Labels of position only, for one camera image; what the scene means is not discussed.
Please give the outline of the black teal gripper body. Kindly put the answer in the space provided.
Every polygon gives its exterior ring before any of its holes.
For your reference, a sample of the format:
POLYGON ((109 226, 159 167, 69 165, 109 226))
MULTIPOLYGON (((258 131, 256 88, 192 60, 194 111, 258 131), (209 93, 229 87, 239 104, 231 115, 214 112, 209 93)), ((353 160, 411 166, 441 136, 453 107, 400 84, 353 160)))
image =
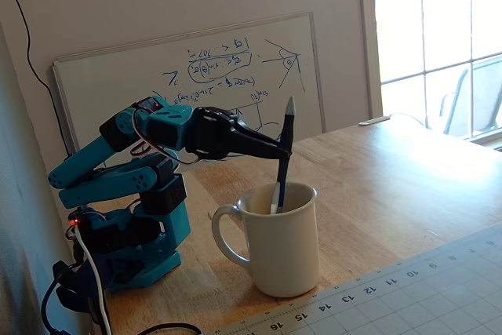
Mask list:
POLYGON ((186 152, 206 160, 221 160, 237 154, 231 139, 237 120, 235 113, 218 107, 195 108, 185 142, 186 152))

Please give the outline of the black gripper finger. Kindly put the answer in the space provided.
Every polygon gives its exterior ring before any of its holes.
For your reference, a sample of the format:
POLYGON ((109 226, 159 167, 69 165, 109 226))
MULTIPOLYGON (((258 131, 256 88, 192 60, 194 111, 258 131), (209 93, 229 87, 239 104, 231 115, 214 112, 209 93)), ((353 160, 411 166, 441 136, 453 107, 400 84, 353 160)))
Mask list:
POLYGON ((292 143, 269 143, 253 138, 231 138, 226 141, 230 153, 249 155, 257 158, 277 159, 288 158, 292 154, 292 143))
POLYGON ((242 147, 246 141, 256 141, 260 143, 273 144, 275 146, 279 145, 276 139, 257 132, 254 129, 248 127, 242 120, 238 118, 238 115, 231 113, 231 119, 233 120, 233 130, 231 133, 233 137, 231 138, 232 147, 242 147))

